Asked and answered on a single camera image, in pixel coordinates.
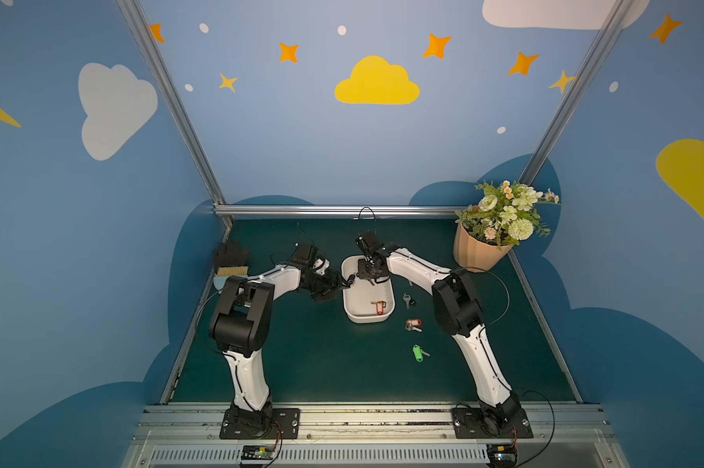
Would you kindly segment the black head key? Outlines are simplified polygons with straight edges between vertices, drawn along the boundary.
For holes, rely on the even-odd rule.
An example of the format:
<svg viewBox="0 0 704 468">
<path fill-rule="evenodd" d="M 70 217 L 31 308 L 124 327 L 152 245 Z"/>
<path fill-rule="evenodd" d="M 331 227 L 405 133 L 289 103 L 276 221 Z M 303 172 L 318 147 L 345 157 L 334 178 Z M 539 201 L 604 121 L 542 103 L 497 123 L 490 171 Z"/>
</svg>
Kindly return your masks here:
<svg viewBox="0 0 704 468">
<path fill-rule="evenodd" d="M 408 310 L 416 305 L 416 301 L 409 294 L 403 294 L 403 300 Z"/>
</svg>

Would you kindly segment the green tag key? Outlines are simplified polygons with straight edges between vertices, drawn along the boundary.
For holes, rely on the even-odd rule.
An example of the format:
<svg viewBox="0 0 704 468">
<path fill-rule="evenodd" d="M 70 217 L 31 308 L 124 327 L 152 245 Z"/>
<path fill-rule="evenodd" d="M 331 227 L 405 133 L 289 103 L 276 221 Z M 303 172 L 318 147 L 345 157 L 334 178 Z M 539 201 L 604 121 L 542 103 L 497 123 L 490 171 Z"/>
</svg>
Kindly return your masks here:
<svg viewBox="0 0 704 468">
<path fill-rule="evenodd" d="M 429 357 L 429 354 L 423 350 L 422 347 L 419 345 L 415 344 L 412 347 L 412 354 L 414 354 L 414 358 L 416 359 L 416 362 L 423 362 L 426 357 Z"/>
</svg>

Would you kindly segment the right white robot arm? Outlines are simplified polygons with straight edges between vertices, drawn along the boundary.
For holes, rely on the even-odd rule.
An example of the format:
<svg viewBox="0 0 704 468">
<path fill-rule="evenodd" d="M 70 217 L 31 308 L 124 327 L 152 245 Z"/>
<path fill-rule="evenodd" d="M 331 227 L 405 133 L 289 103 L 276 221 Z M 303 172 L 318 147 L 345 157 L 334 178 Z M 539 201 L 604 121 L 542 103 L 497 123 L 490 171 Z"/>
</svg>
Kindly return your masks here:
<svg viewBox="0 0 704 468">
<path fill-rule="evenodd" d="M 455 340 L 471 372 L 484 418 L 498 430 L 514 419 L 523 419 L 519 397 L 492 352 L 470 273 L 441 267 L 395 244 L 384 245 L 371 232 L 358 237 L 356 244 L 364 256 L 360 278 L 373 283 L 400 276 L 431 294 L 438 325 Z"/>
</svg>

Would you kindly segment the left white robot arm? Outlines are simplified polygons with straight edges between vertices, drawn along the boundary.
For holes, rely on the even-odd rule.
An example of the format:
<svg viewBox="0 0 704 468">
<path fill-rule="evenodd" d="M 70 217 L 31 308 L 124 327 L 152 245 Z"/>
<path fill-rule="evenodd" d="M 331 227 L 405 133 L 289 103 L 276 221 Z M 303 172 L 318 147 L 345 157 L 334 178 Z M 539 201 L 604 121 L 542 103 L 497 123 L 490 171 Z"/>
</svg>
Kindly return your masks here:
<svg viewBox="0 0 704 468">
<path fill-rule="evenodd" d="M 343 276 L 328 261 L 309 265 L 280 264 L 256 276 L 225 279 L 209 325 L 209 336 L 230 367 L 235 388 L 233 404 L 241 411 L 259 413 L 270 400 L 262 348 L 270 331 L 274 301 L 284 294 L 305 291 L 317 301 L 331 300 L 350 288 L 354 274 Z"/>
</svg>

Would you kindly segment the white plastic storage box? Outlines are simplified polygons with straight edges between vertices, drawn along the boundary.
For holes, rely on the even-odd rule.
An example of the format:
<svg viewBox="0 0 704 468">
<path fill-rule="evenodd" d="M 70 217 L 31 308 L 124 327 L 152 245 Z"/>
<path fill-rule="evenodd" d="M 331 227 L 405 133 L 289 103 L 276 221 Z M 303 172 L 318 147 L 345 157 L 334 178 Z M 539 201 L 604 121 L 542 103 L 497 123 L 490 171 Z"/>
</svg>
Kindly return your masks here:
<svg viewBox="0 0 704 468">
<path fill-rule="evenodd" d="M 341 264 L 341 275 L 347 277 L 358 271 L 357 263 L 363 255 L 352 255 Z M 386 301 L 386 314 L 377 316 L 372 301 Z M 343 306 L 348 319 L 355 324 L 374 324 L 386 321 L 396 307 L 393 286 L 390 280 L 382 284 L 356 280 L 351 288 L 343 290 Z"/>
</svg>

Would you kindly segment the pink faceted flower pot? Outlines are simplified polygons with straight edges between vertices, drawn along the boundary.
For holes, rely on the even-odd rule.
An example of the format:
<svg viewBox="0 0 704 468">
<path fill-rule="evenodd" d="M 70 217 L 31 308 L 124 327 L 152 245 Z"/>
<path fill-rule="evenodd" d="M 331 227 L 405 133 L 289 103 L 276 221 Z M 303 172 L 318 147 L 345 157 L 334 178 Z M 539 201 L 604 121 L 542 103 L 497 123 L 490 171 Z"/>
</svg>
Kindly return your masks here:
<svg viewBox="0 0 704 468">
<path fill-rule="evenodd" d="M 512 246 L 498 247 L 483 243 L 469 235 L 460 224 L 457 226 L 455 243 L 453 243 L 453 258 L 459 266 L 465 269 L 490 270 L 511 250 Z"/>
</svg>

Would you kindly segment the artificial flower bouquet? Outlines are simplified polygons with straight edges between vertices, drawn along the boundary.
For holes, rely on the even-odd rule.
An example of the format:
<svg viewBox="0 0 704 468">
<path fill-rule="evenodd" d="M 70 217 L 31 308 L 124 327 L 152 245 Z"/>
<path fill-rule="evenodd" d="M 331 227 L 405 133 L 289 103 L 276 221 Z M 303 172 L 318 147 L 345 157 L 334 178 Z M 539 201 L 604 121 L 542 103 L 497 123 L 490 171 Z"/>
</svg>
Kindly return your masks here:
<svg viewBox="0 0 704 468">
<path fill-rule="evenodd" d="M 550 234 L 537 205 L 559 205 L 558 193 L 551 189 L 539 191 L 531 185 L 511 181 L 498 185 L 483 181 L 475 185 L 475 189 L 482 193 L 479 202 L 455 212 L 455 223 L 470 237 L 503 248 L 519 245 L 534 235 Z"/>
</svg>

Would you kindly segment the left controller board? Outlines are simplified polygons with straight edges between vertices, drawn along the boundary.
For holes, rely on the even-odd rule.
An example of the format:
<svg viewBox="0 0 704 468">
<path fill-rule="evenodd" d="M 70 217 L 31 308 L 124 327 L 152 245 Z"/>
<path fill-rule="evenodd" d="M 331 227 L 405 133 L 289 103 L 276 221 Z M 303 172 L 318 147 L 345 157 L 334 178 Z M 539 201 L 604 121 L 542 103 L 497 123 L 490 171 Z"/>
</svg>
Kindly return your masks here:
<svg viewBox="0 0 704 468">
<path fill-rule="evenodd" d="M 242 462 L 270 462 L 274 459 L 274 450 L 266 446 L 243 446 L 240 460 Z"/>
</svg>

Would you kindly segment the controller board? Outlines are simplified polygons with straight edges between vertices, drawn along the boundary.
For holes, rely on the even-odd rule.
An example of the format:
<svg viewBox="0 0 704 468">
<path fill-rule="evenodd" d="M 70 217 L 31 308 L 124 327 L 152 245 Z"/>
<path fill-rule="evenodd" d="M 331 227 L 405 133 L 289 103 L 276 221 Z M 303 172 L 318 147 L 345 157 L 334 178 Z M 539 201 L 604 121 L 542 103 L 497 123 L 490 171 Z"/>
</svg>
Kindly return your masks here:
<svg viewBox="0 0 704 468">
<path fill-rule="evenodd" d="M 490 468 L 515 468 L 518 461 L 517 448 L 513 445 L 488 445 L 487 456 Z"/>
<path fill-rule="evenodd" d="M 240 460 L 242 462 L 270 462 L 274 459 L 274 450 L 266 446 L 243 446 Z"/>
</svg>

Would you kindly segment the right controller board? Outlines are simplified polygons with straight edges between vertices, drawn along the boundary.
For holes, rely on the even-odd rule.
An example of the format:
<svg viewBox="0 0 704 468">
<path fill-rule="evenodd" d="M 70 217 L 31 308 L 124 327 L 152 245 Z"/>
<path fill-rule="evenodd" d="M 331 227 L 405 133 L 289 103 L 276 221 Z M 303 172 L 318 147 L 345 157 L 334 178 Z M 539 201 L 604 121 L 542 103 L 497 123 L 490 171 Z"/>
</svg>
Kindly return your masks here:
<svg viewBox="0 0 704 468">
<path fill-rule="evenodd" d="M 487 456 L 490 468 L 515 468 L 518 461 L 517 448 L 513 445 L 488 445 Z"/>
</svg>

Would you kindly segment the horizontal aluminium frame rail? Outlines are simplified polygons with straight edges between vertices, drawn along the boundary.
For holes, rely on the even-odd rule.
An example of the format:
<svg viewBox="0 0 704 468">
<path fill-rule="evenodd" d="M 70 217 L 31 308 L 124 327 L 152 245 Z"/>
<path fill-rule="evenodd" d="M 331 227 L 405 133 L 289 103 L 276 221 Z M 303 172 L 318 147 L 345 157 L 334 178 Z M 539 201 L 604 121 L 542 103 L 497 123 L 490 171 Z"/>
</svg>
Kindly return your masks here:
<svg viewBox="0 0 704 468">
<path fill-rule="evenodd" d="M 358 218 L 374 214 L 383 218 L 450 218 L 460 206 L 292 206 L 215 205 L 219 216 L 286 216 L 287 218 Z"/>
</svg>

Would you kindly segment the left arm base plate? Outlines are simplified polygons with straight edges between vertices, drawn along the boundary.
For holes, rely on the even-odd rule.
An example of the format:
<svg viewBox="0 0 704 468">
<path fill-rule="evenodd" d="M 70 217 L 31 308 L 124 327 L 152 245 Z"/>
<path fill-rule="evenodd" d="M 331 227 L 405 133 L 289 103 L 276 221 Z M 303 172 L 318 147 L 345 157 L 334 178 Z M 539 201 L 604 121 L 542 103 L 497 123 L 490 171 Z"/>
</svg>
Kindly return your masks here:
<svg viewBox="0 0 704 468">
<path fill-rule="evenodd" d="M 298 408 L 246 411 L 232 406 L 224 414 L 219 439 L 268 440 L 280 437 L 295 440 L 299 436 L 300 416 Z"/>
</svg>

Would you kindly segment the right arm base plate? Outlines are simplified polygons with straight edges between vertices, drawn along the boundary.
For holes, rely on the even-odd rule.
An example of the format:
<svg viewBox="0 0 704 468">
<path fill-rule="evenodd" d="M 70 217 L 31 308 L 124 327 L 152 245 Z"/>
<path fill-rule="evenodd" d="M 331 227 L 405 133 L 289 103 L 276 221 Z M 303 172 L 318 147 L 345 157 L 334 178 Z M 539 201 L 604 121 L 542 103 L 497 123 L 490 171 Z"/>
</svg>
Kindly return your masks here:
<svg viewBox="0 0 704 468">
<path fill-rule="evenodd" d="M 533 439 L 533 429 L 523 409 L 505 420 L 479 408 L 458 406 L 451 409 L 451 417 L 458 439 Z"/>
</svg>

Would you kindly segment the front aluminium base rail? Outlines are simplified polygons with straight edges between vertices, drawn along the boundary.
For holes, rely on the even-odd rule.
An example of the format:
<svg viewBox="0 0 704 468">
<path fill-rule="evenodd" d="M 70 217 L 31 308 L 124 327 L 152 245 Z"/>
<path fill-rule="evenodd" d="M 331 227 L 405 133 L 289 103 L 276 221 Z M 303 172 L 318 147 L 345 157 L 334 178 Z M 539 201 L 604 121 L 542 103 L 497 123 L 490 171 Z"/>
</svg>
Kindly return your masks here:
<svg viewBox="0 0 704 468">
<path fill-rule="evenodd" d="M 626 467 L 617 435 L 598 405 L 529 403 L 533 439 L 458 439 L 457 404 L 299 404 L 295 440 L 221 440 L 217 404 L 145 409 L 125 467 L 488 467 L 488 445 L 513 445 L 520 467 Z M 242 462 L 243 446 L 274 450 L 270 462 Z"/>
</svg>

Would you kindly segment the right aluminium frame post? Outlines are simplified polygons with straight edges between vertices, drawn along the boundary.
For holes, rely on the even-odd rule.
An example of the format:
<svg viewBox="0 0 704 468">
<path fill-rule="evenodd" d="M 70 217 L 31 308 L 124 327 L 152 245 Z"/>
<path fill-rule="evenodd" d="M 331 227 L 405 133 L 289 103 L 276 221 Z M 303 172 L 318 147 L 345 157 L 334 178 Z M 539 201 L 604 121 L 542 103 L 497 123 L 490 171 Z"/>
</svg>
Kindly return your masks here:
<svg viewBox="0 0 704 468">
<path fill-rule="evenodd" d="M 520 183 L 532 185 L 544 163 L 549 158 L 554 146 L 560 140 L 572 116 L 584 98 L 588 88 L 619 35 L 624 29 L 625 20 L 634 5 L 633 0 L 617 0 L 613 3 L 609 15 L 603 22 L 586 56 L 576 72 L 576 79 L 571 83 L 570 90 L 565 94 L 553 118 L 547 127 L 539 145 L 533 152 L 527 165 L 519 177 Z"/>
</svg>

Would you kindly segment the aluminium frame post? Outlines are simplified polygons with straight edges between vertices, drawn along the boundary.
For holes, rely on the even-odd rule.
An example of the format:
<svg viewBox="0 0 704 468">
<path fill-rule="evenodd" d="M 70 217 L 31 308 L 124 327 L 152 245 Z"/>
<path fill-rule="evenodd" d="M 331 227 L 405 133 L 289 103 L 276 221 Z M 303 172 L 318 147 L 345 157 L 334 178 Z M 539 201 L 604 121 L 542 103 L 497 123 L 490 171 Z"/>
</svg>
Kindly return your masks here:
<svg viewBox="0 0 704 468">
<path fill-rule="evenodd" d="M 187 115 L 174 79 L 170 75 L 164 58 L 157 46 L 157 41 L 147 23 L 145 13 L 139 1 L 118 0 L 117 4 L 126 20 L 126 23 L 139 45 L 145 62 L 147 63 L 155 82 L 161 92 L 165 103 L 174 118 L 174 122 L 180 131 L 181 137 L 194 161 L 194 164 L 201 176 L 201 179 L 213 201 L 213 212 L 218 216 L 226 228 L 225 236 L 228 237 L 233 227 L 233 216 L 228 214 L 218 214 L 217 209 L 226 205 L 217 176 L 213 171 L 213 166 L 197 137 L 195 128 Z"/>
<path fill-rule="evenodd" d="M 519 177 L 520 183 L 532 185 L 544 163 L 549 158 L 554 146 L 560 140 L 572 116 L 584 98 L 588 88 L 619 35 L 624 29 L 625 20 L 634 5 L 633 0 L 617 0 L 613 3 L 609 15 L 603 22 L 586 56 L 576 72 L 576 79 L 571 83 L 570 90 L 565 94 L 553 118 L 547 127 L 539 145 L 533 152 L 527 165 Z"/>
</svg>

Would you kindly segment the left aluminium frame post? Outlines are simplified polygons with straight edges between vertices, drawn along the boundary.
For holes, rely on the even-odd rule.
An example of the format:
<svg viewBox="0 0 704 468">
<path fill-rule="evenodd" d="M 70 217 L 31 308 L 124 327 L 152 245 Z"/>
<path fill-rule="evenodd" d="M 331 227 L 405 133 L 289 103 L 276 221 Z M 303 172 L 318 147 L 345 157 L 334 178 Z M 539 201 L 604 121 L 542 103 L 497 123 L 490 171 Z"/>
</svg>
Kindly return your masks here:
<svg viewBox="0 0 704 468">
<path fill-rule="evenodd" d="M 226 228 L 225 236 L 228 237 L 233 227 L 233 216 L 228 214 L 218 214 L 217 209 L 226 205 L 217 176 L 213 171 L 213 166 L 197 137 L 195 128 L 187 115 L 174 79 L 170 75 L 164 58 L 157 46 L 157 41 L 147 23 L 145 13 L 139 1 L 118 0 L 117 4 L 126 20 L 126 23 L 139 45 L 145 62 L 147 63 L 155 82 L 161 92 L 165 103 L 174 118 L 174 122 L 180 131 L 181 137 L 194 161 L 194 164 L 201 176 L 201 179 L 213 201 L 213 212 L 218 216 Z"/>
</svg>

